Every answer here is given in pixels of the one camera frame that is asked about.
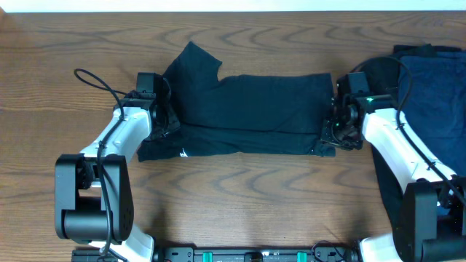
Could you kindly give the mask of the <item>dark teal t-shirt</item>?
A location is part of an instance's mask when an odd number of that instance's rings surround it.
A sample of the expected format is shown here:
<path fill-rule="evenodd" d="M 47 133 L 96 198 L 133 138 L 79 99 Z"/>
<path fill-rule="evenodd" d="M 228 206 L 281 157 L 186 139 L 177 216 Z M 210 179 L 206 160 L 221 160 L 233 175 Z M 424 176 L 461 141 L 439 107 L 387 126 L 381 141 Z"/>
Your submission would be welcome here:
<path fill-rule="evenodd" d="M 139 161 L 238 152 L 335 156 L 320 140 L 333 98 L 330 74 L 219 80 L 221 64 L 190 42 L 168 66 L 163 76 L 181 126 L 143 142 Z"/>

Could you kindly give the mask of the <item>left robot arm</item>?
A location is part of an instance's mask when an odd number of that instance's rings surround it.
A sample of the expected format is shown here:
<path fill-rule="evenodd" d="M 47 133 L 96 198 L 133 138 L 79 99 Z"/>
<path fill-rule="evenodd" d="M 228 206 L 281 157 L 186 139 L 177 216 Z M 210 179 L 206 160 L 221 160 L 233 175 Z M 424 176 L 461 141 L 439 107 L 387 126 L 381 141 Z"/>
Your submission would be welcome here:
<path fill-rule="evenodd" d="M 173 108 L 159 98 L 124 98 L 110 123 L 78 154 L 55 163 L 55 231 L 89 245 L 88 261 L 163 261 L 152 236 L 134 223 L 127 165 L 144 141 L 180 127 Z"/>

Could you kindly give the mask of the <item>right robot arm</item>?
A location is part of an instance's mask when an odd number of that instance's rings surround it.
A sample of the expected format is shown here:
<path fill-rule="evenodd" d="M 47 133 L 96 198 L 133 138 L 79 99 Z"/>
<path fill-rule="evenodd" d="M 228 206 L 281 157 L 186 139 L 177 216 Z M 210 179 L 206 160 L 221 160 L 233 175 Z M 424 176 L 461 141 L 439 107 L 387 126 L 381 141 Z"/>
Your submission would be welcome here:
<path fill-rule="evenodd" d="M 390 95 L 332 99 L 321 140 L 345 150 L 367 141 L 401 190 L 392 231 L 361 240 L 360 261 L 465 259 L 465 179 L 429 150 Z"/>

